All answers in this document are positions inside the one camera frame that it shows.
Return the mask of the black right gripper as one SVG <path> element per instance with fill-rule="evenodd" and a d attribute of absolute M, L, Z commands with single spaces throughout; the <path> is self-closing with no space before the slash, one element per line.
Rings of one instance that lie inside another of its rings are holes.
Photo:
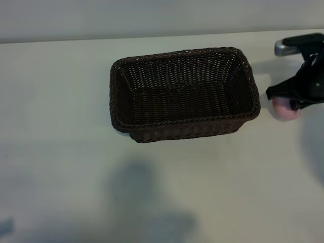
<path fill-rule="evenodd" d="M 323 50 L 305 60 L 295 79 L 287 79 L 266 90 L 267 99 L 288 98 L 291 110 L 323 103 Z"/>

